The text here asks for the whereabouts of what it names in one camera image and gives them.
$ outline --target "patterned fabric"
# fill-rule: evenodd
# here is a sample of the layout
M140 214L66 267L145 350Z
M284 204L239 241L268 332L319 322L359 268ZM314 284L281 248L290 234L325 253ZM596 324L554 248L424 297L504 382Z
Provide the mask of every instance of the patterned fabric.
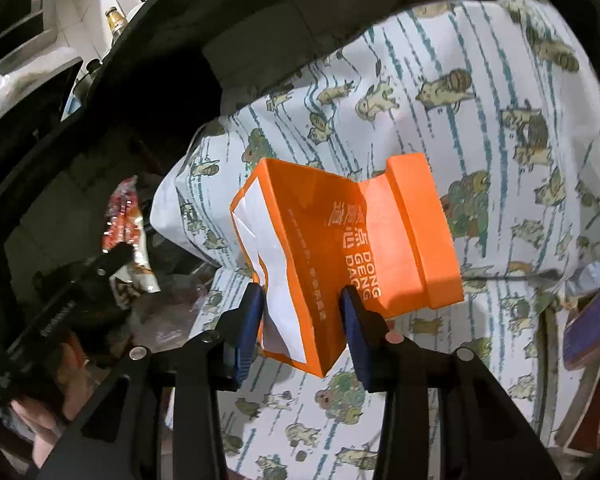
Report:
M472 346L537 427L537 314L600 259L600 85L549 4L402 12L209 123L175 179L187 238L223 267L192 334L249 280L229 204L261 158L360 181L411 152L432 169L466 299L396 328L426 348ZM371 478L384 402L351 369L348 352L323 380L258 357L240 392L219 396L228 465L250 478ZM433 394L429 414L437 478Z

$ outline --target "blue stripe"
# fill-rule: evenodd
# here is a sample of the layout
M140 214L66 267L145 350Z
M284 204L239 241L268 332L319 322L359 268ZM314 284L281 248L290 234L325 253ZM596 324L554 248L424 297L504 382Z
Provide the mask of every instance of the blue stripe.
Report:
M466 12L466 9L464 8L464 6L462 6L462 9L464 10L465 15L467 16L469 24L471 25L472 29L474 30L474 34L477 39L478 35L475 31L474 24L471 22L471 19L469 18L469 15ZM475 89L471 61L469 60L469 55L467 54L466 47L464 46L464 38L462 37L462 34L460 33L460 29L458 28L458 22L456 22L456 19L454 18L454 16L452 14L449 14L448 17L449 17L449 21L451 22L451 25L453 25L453 28L456 32L456 36L458 37L458 44L460 45L460 50L462 51L462 55L464 56L464 63L466 65L466 68L469 71L469 74L472 75L472 89L474 90L475 107L477 109L478 121L480 122L480 130L482 132L482 145L484 146L484 157L487 162L487 174L491 175L491 141L489 140L489 136L487 135L487 117L484 115L484 108L482 107L482 99L480 98L480 96L478 95L478 92ZM491 74L491 70L489 68L489 63L487 62L487 59L482 50L482 45L479 43L479 40L478 40L478 47L480 48L480 54L482 54L482 60L484 61L484 67L487 71L487 76L489 77L489 82L490 82L491 92L493 94L494 102L499 103L500 101L498 99L498 93L495 91L495 85L493 83L493 75ZM487 204L488 204L488 200L489 200L489 189L488 188L487 188L486 195L487 195ZM504 204L504 200L502 197L500 197L500 203ZM498 236L500 235L501 227L502 227L502 209L500 210L500 222L498 223ZM489 230L487 229L487 231L485 233L487 237L488 237L488 233L489 233ZM483 240L482 244L486 248L486 245L487 245L486 237Z
M413 20L413 23L415 24L416 29L422 39L422 43L424 44L425 48L427 49L427 52L429 53L429 56L430 56L432 62L434 63L436 70L438 70L438 75L442 76L442 65L440 65L440 62L439 62L438 58L436 57L436 51L433 48L431 41L427 37L426 32L422 28L422 25L420 25L419 20L417 20L416 18L413 17L413 13L411 11L408 12L408 15ZM460 163L460 170L462 171L462 176L465 176L466 175L466 165L464 163L464 154L462 153L462 146L460 145L460 138L458 136L458 126L456 125L456 117L453 114L452 107L448 106L448 105L446 106L446 117L449 121L449 129L451 130L451 137L454 140L454 149L456 150L456 153L458 154L458 162Z
M493 73L491 72L491 67L489 65L489 61L487 60L487 57L484 53L484 50L482 48L482 42L480 41L480 37L478 35L478 31L474 25L474 22L472 21L471 17L469 16L469 12L467 11L466 7L463 4L461 4L460 6L462 7L464 14L467 16L467 20L469 21L469 24L471 25L471 28L475 35L475 39L478 43L478 48L480 49L480 54L482 56L482 60L484 61L484 67L485 67L485 70L487 71L487 77L489 78L491 94L493 95L493 107L495 108L495 111L496 111L496 117L498 117L500 115L500 111L501 111L500 97L499 97L498 91L496 89L496 85L495 85L495 81L493 78ZM492 38L494 38L494 41L496 42L496 48L500 49L500 45L497 43L498 40L495 37L494 31L493 31L493 28L491 27L491 25L490 25L490 28L491 28ZM509 87L510 102L513 105L514 103L517 103L517 98L515 97L515 90L513 89L513 82L510 79L511 72L509 69L509 65L506 61L506 58L504 57L504 53L502 53L502 55L500 56L500 59L504 60L503 61L503 73L505 75L505 78L507 78L507 74L509 77L509 79L507 80L507 85ZM504 134L504 126L501 121L499 121L499 130L498 130L498 152L500 153L500 203L499 203L500 211L499 211L499 215L498 215L498 244L499 244L500 236L502 235L502 219L504 217L504 207L505 207L505 202L507 199L507 193L508 193L508 187L509 187L509 177L508 177L509 153L507 151L507 143L506 143L505 134ZM487 171L489 171L490 164L491 164L491 161L488 159ZM520 176L521 175L522 175L522 168L518 168L518 194L520 194Z
M402 22L400 21L400 18L398 18L396 16L396 19L398 20L398 24L400 25L400 28L402 29L402 34L404 35L404 39L407 40L407 44L409 45L409 48L411 49L411 55L413 56L413 59L416 62L416 65L418 66L418 68L420 69L420 75L422 76L422 64L420 63L420 59L418 58L418 54L416 54L415 49L413 48L413 45L411 44L411 40L409 39L409 36L407 35L407 31L404 29L404 25L402 24ZM407 65L407 69L409 70L409 74L411 75L411 80L413 81L413 87L415 89L415 91L418 91L418 83L416 80L416 76L414 75L413 71L411 70L411 66L409 61L407 60L406 56L404 57L404 62ZM429 127L429 133L431 135L432 139L435 139L435 134L433 133L433 126L431 124L431 117L429 117L429 114L425 113L425 117L427 118L427 126Z
M251 447L251 443L253 442L253 437L256 436L256 429L253 428L251 430L251 434L249 435L247 442L244 444L244 447L242 448L242 453L240 454L240 458L238 459L238 464L235 467L235 472L239 473L240 472L240 468L242 467L242 462L244 461L244 457L247 455L247 451L249 450L249 448Z
M318 469L315 470L315 475L314 475L314 480L317 480L318 475L321 473L322 471L322 467L324 466L324 463L327 460L327 455L324 454L320 457L320 462L318 462Z
M358 70L356 69L356 67L353 66L346 57L344 57L344 50L342 50L341 52L342 52L342 60L345 63L347 63L351 67L351 69L353 70L353 72L355 72L356 75L358 76L358 84L356 85L356 90L357 90L358 86L360 86L360 83L362 83L362 76L360 75L360 72L358 72Z
M493 342L493 300L491 299L493 291L489 290L487 285L487 312L489 314L489 341ZM493 360L489 359L489 370L493 372L491 367L494 366Z
M313 146L313 143L310 142L309 139L307 139L306 136L304 136L300 132L300 130L298 130L298 127L296 126L296 123L293 121L293 119L291 118L291 116L289 115L289 113L286 111L285 104L282 103L280 106L282 106L282 111L285 113L286 118L289 119L289 124L291 124L293 126L294 130L298 133L298 137L300 139L302 139L302 142L304 142L304 144L307 146L307 148L309 149L309 151L311 151L314 154L315 159L318 160L318 161L320 161L320 157L318 156L318 152L315 150L315 146Z
M469 327L471 327L471 339L475 339L475 319L474 319L474 295L467 294L467 306L469 307Z
M500 359L498 361L498 382L500 382L504 368L504 309L502 307L502 294L500 292L499 281L496 281L496 294L498 295L498 325L500 327Z
M331 122L331 129L333 130L333 121L331 121L331 120L327 120L327 117L324 115L323 111L322 111L320 108L318 108L318 106L315 104L315 101L314 101L314 98L313 98L313 95L314 95L315 91L318 89L318 78L315 76L314 72L312 72L312 70L311 70L311 66L310 66L310 65L307 65L307 70L309 71L309 74L311 74L311 77L312 77L312 78L314 78L314 84L315 84L315 88L314 88L314 90L313 90L313 91L310 91L310 89L312 88L312 86L309 86L309 89L308 89L308 91L307 91L307 97L309 98L309 101L311 102L311 104L312 104L312 106L315 108L315 110L317 110L317 113L318 113L318 114L320 114L320 115L321 115L321 116L324 118L324 122L325 122L325 124L327 124L327 126L329 126L329 123ZM327 145L328 145L328 146L329 146L329 148L330 148L331 155L333 155L333 158L334 158L334 160L335 160L335 161L338 163L338 165L340 166L340 172L341 172L341 173L345 173L345 172L346 172L346 170L347 170L347 168L345 168L345 167L344 167L344 165L342 164L342 162L341 162L341 160L340 160L340 157L338 156L338 153L336 152L336 149L335 149L335 147L334 147L334 145L333 145L333 140L331 139L331 137L333 137L334 135L335 135L335 132L333 132L333 133L332 133L332 134L329 136L329 139L327 140ZM349 164L349 161L348 161L348 160L347 160L347 165L348 165L348 167L349 167L349 171L351 171L351 170L352 170L352 168L351 168L351 166L350 166L350 164Z
M337 467L338 467L338 463L337 462L333 462L333 465L331 466L331 471L329 472L328 480L332 480L333 479L333 475L336 473L336 468Z
M278 412L276 413L276 418L274 418L273 422L271 423L271 429L269 430L268 436L271 436L271 433L273 433L273 430L276 427L276 422L278 421L278 419L280 418L281 415L282 415L282 410L278 410Z
M416 30L418 31L418 34L420 35L420 38L422 39L422 43L424 44L424 47L427 49L427 52L429 53L429 56L431 58L431 60L433 61L436 70L438 71L438 75L442 76L442 65L440 65L440 62L438 60L438 58L436 57L436 51L434 50L431 41L429 40L429 37L427 36L427 33L424 31L424 29L422 28L422 25L420 25L420 20L418 20L416 17L414 17L413 12L412 11L408 11L407 12L408 16L411 18L411 21L413 22L413 24L416 26Z
M542 265L542 261L544 260L544 255L546 254L546 247L549 244L549 238L551 238L551 232L554 230L554 220L556 214L557 207L554 206L554 212L551 214L551 220L549 221L549 228L546 230L546 235L544 237L544 243L542 244L542 249L540 249L540 255L538 256L538 262L534 268L535 272L538 272L540 265Z
M304 150L304 146L302 145L301 139L302 136L300 136L300 139L298 139L293 131L291 130L291 127L289 127L288 124L286 124L285 120L280 116L280 114L278 113L278 110L275 110L275 115L276 117L280 120L280 122L282 124L285 125L286 130L289 132L289 134L291 135L292 139L296 141L296 144L298 145L298 147L300 148L300 151L302 152L302 154L304 155L304 158L306 158L306 160L309 162L311 159L309 158L309 155L307 154L307 152Z
M210 216L208 215L208 213L206 212L206 208L205 208L205 205L204 205L204 204L205 204L205 199L204 199L204 196L203 196L203 193L202 193L202 182L201 182L201 181L202 181L202 176L198 176L198 177L192 177L192 176L189 176L189 178L187 179L187 184L188 184L188 187L189 187L189 193L191 194L191 197L192 197L192 198L194 197L194 190L193 190L193 184L192 184L192 181L193 181L194 179L197 179L197 184L198 184L198 200L199 200L199 202L198 202L198 206L199 206L199 208L200 208L200 211L199 211L199 212L197 212L197 213L198 213L198 218L200 218L202 215L204 215L204 216L205 216L205 218L206 218L206 221L208 222L208 223L206 224L206 227L208 228L208 230L209 230L209 231L211 231L211 232L213 232L213 233L216 235L216 237L218 237L218 238L223 238L223 239L224 239L224 241L226 242L227 240L226 240L226 238L224 237L224 233L222 232L222 229L221 229L221 228L219 228L218 226L216 226L216 225L214 224L214 222L212 221L211 217L210 217ZM214 251L214 253L212 253L212 254L214 254L214 256L216 256L216 255L217 255L217 256L219 257L219 260L220 260L220 262L222 262L222 263L223 263L225 266L229 266L229 265L230 265L230 262L229 262L229 263L227 263L227 261L225 261L225 260L222 258L222 256L226 257L226 252L227 252L227 251L226 251L226 248L224 248L224 249L222 249L222 250L219 250L219 251L217 251L217 250L216 250L216 251Z
M274 123L276 123L276 126L278 128L278 131L280 132L280 135L282 135L282 138L285 140L286 143L286 147L288 148L288 150L291 152L291 157L293 158L294 162L297 164L298 163L298 159L296 158L296 154L294 152L293 147L291 146L291 143L289 142L289 139L286 138L285 133L282 131L282 128L280 128L280 125L278 124L277 121L274 121Z
M485 21L489 26L489 30L491 31L491 37L493 38L493 43L496 46L496 50L498 51L498 56L500 57L500 63L502 64L502 73L504 74L504 78L507 82L507 88L509 89L509 97L510 97L510 105L512 107L518 106L518 98L516 96L516 89L513 86L513 79L511 76L511 68L509 66L509 62L507 61L507 56L504 54L503 49L500 46L500 42L496 37L495 31L493 30L493 25L491 24L491 17L488 15L487 10L484 8L483 4L480 4L480 8L482 9L482 15L484 16ZM496 98L494 99L494 105L496 105L496 113L500 113L500 100ZM509 155L507 152L507 143L505 140L504 134L504 126L500 121L500 128L498 130L498 150L500 152L500 213L498 215L498 248L500 245L500 236L502 235L502 219L504 217L504 207L507 199L507 194L509 192L509 177L508 177L508 167L509 167ZM520 176L522 175L522 168L518 168L518 193L520 193Z
M398 60L395 55L395 49L389 38L386 36L386 31L384 27L382 28L382 34L384 35L384 44L386 45L386 49L389 51L389 58L391 58L391 62L394 64L395 73L398 75L398 79L402 81L402 65L400 64L400 60Z
M509 89L509 95L511 96L510 104L512 107L517 107L518 98L516 96L516 89L513 85L513 76L511 75L511 67L509 66L509 61L507 60L507 56L504 53L502 47L500 46L500 42L498 41L496 33L493 30L493 25L491 24L491 17L488 15L487 9L484 8L484 5L482 3L480 3L480 8L482 9L485 21L489 25L491 37L493 38L493 43L495 43L496 45L498 56L500 57L500 62L502 63L502 73L504 74L504 79L507 82L507 88Z
M324 441L324 449L331 449L331 441L336 434L336 430L338 429L339 422L334 422L331 425L331 429L329 430L329 435L327 439Z
M451 130L451 137L454 140L454 148L458 153L458 162L460 163L460 170L462 176L466 175L466 164L464 163L464 153L462 153L462 146L460 146L460 137L458 136L458 126L456 126L456 115L453 113L452 107L447 105L446 117L449 120L449 128Z
M251 117L253 118L253 121L258 125L258 127L260 127L260 121L258 120L258 116L256 115L256 112L253 111L253 108L251 107L251 105L249 105L249 111L251 113Z
M258 379L260 378L260 374L262 373L262 369L264 368L266 362L266 358L263 358L262 362L260 363L260 368L258 368L258 371L256 372L256 375L253 378L253 383L251 384L251 388L249 389L250 392L256 389L256 384L258 383Z

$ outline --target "blue gripper pad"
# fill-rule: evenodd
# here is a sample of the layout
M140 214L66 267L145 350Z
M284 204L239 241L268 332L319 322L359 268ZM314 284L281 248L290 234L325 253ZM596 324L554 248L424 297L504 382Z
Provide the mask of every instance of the blue gripper pad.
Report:
M224 337L224 364L232 368L238 387L249 375L264 303L262 287L257 283L250 283L238 308L222 314L216 325L216 330Z
M382 366L384 363L379 363L385 359L382 341L388 328L384 319L377 312L365 308L351 285L344 287L340 293L340 314L358 380L368 392L384 391L384 381L378 375L379 368L385 368Z

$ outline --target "bottle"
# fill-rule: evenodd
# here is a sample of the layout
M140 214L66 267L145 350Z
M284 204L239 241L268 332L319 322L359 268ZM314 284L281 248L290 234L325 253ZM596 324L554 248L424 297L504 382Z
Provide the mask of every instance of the bottle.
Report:
M116 7L111 7L104 15L107 17L107 22L113 35L113 40L111 41L111 46L113 46L120 37L120 34L122 34L127 21Z

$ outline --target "paper bag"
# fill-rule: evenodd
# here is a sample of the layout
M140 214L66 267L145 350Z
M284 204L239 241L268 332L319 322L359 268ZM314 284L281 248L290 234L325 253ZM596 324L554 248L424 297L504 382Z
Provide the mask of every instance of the paper bag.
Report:
M385 174L362 183L263 158L231 212L266 292L263 352L300 370L324 377L342 353L345 285L385 318L462 301L451 235L419 154L389 158Z

